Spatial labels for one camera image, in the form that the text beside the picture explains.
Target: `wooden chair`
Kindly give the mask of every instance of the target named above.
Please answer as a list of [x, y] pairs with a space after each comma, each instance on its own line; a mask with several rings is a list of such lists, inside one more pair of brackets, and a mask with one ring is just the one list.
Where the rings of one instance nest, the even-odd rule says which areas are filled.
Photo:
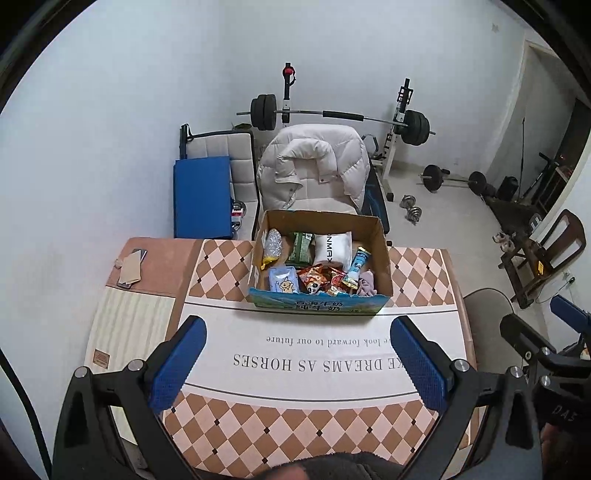
[[[564, 229], [554, 242], [550, 245], [546, 245], [552, 236], [552, 233], [554, 233], [556, 227], [562, 220], [568, 222], [566, 229]], [[552, 262], [566, 252], [575, 242], [579, 243], [578, 249], [562, 260], [558, 265], [553, 266]], [[533, 241], [523, 233], [518, 233], [516, 235], [514, 243], [515, 250], [504, 253], [503, 256], [501, 256], [501, 263], [498, 267], [504, 268], [507, 271], [507, 276], [513, 285], [515, 295], [511, 301], [517, 300], [520, 308], [526, 309], [534, 301], [528, 296], [534, 290], [544, 285], [544, 283], [546, 283], [556, 272], [562, 270], [566, 265], [578, 257], [585, 249], [587, 240], [585, 238], [583, 224], [581, 223], [581, 220], [579, 220], [579, 217], [571, 211], [564, 209], [540, 243]], [[513, 257], [521, 257], [524, 260], [515, 267], [512, 262]], [[517, 269], [522, 268], [526, 264], [530, 266], [534, 278], [524, 286], [519, 279]]]

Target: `table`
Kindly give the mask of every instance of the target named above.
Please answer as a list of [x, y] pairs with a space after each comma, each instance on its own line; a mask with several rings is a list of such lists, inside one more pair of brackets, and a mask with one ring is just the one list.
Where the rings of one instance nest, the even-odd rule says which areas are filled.
[[[437, 414], [423, 406], [389, 345], [391, 320], [409, 315], [451, 358], [476, 366], [447, 251], [390, 248], [395, 295], [366, 317], [258, 309], [246, 298], [252, 246], [130, 239], [122, 256], [148, 250], [142, 281], [122, 291], [112, 273], [86, 364], [104, 372], [146, 358], [197, 314], [207, 324], [206, 347], [164, 412], [192, 466], [246, 477], [293, 459], [361, 450], [405, 463]], [[118, 426], [132, 439], [121, 418]], [[476, 414], [460, 446], [477, 430]]]

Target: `metal bolt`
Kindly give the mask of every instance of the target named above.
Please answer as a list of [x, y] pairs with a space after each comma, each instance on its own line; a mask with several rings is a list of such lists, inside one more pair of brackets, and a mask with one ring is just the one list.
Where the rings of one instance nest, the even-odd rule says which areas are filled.
[[459, 370], [460, 372], [467, 372], [468, 370], [470, 370], [470, 364], [465, 360], [462, 360], [461, 358], [456, 360], [453, 363], [453, 366], [456, 370]]
[[144, 361], [140, 360], [139, 358], [136, 358], [135, 360], [132, 360], [131, 362], [129, 362], [127, 364], [127, 368], [129, 370], [131, 370], [132, 372], [137, 372], [139, 370], [142, 370], [143, 366], [144, 366]]
[[509, 373], [513, 375], [515, 378], [523, 377], [523, 370], [519, 367], [511, 367], [509, 369]]
[[88, 373], [88, 369], [86, 367], [78, 367], [74, 370], [74, 376], [76, 378], [84, 378]]

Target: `cardboard box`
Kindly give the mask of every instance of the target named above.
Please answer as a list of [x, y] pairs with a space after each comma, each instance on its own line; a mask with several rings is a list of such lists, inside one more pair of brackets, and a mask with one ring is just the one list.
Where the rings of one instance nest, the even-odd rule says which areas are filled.
[[[357, 295], [331, 297], [329, 295], [269, 291], [269, 267], [261, 271], [261, 260], [264, 241], [272, 228], [279, 230], [284, 239], [281, 257], [271, 266], [285, 263], [285, 259], [289, 256], [292, 247], [290, 241], [286, 239], [289, 233], [305, 232], [328, 235], [329, 233], [351, 232], [353, 255], [357, 251], [357, 247], [364, 247], [372, 254], [362, 271], [372, 270], [374, 272], [374, 283], [378, 295], [373, 297], [358, 297]], [[390, 258], [382, 223], [376, 217], [348, 213], [268, 210], [265, 212], [256, 236], [249, 287], [250, 301], [261, 308], [290, 309], [310, 313], [377, 313], [394, 294]]]

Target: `green package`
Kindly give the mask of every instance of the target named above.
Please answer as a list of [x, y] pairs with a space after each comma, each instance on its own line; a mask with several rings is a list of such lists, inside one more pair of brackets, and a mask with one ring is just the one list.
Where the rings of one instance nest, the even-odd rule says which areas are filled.
[[310, 255], [310, 242], [314, 238], [312, 233], [295, 232], [294, 249], [287, 258], [285, 264], [293, 267], [309, 267], [312, 265], [312, 256]]

